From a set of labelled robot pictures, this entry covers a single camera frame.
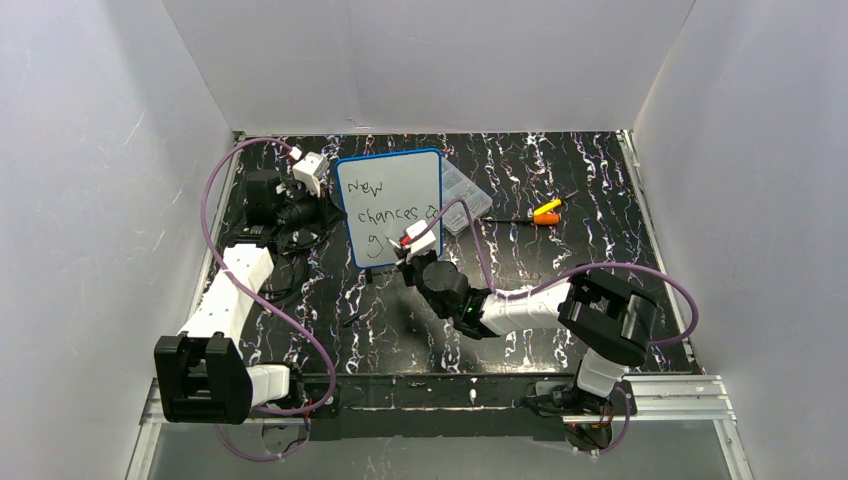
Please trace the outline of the clear plastic screw box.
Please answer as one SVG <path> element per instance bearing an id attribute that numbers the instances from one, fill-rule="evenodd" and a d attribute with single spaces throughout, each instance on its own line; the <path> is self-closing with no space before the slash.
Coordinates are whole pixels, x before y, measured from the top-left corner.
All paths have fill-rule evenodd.
<path id="1" fill-rule="evenodd" d="M 488 213 L 493 205 L 491 196 L 447 159 L 441 161 L 441 183 L 443 204 L 460 198 L 467 204 L 473 219 Z M 459 204 L 454 205 L 442 217 L 442 223 L 443 227 L 454 236 L 469 226 L 469 220 Z"/>

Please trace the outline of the orange handled screwdriver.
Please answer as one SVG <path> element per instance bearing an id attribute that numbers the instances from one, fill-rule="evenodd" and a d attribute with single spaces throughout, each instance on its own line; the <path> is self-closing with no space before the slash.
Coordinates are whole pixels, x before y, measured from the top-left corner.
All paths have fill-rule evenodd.
<path id="1" fill-rule="evenodd" d="M 486 223 L 509 223 L 516 225 L 533 225 L 537 227 L 551 227 L 560 223 L 561 217 L 556 213 L 543 213 L 531 217 L 521 218 L 483 218 Z"/>

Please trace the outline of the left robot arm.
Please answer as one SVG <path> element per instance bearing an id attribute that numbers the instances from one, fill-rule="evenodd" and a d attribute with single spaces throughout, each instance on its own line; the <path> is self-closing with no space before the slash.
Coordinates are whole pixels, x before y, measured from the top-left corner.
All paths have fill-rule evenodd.
<path id="1" fill-rule="evenodd" d="M 292 256 L 293 233 L 329 226 L 331 206 L 319 175 L 295 172 L 290 181 L 260 170 L 246 181 L 245 218 L 224 238 L 224 261 L 200 304 L 175 335 L 159 338 L 154 361 L 165 419 L 172 423 L 243 423 L 262 408 L 302 415 L 299 373 L 285 362 L 246 365 L 241 334 L 276 260 Z"/>

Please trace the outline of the yellow handled screwdriver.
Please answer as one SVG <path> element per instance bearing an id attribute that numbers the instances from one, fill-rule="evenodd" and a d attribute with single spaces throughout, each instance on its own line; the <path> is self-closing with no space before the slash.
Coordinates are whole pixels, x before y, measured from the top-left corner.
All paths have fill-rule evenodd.
<path id="1" fill-rule="evenodd" d="M 533 216 L 545 215 L 552 212 L 555 208 L 563 205 L 567 200 L 573 198 L 577 194 L 577 191 L 566 194 L 561 198 L 556 198 L 554 200 L 549 201 L 548 203 L 536 208 L 533 211 Z"/>

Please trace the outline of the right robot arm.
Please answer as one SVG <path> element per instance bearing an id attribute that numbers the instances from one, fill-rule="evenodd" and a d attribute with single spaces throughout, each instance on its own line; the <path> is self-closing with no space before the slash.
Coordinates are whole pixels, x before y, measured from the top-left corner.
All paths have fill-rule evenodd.
<path id="1" fill-rule="evenodd" d="M 474 288 L 468 277 L 433 253 L 396 262 L 437 317 L 480 340 L 519 330 L 564 328 L 587 351 L 573 381 L 575 397 L 608 397 L 647 357 L 657 302 L 641 288 L 602 270 L 557 280 L 537 292 L 496 294 Z"/>

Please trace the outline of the black marker cap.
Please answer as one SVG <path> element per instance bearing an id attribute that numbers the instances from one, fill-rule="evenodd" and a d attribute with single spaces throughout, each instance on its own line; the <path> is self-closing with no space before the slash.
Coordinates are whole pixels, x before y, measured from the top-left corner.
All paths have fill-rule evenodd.
<path id="1" fill-rule="evenodd" d="M 351 316 L 350 318 L 348 318 L 347 320 L 345 320 L 345 321 L 342 323 L 342 327 L 343 327 L 343 328 L 349 328 L 349 327 L 351 327 L 354 323 L 356 323 L 357 321 L 359 321 L 359 320 L 360 320 L 360 318 L 361 318 L 361 316 L 360 316 L 360 315 L 354 315 L 354 316 Z"/>

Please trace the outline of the blue framed whiteboard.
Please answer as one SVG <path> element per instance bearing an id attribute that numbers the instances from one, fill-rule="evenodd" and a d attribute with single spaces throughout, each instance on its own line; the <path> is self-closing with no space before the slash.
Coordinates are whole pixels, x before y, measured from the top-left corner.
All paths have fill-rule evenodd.
<path id="1" fill-rule="evenodd" d="M 390 244 L 442 208 L 443 156 L 434 148 L 350 157 L 334 166 L 347 216 L 351 257 L 359 269 L 393 264 Z"/>

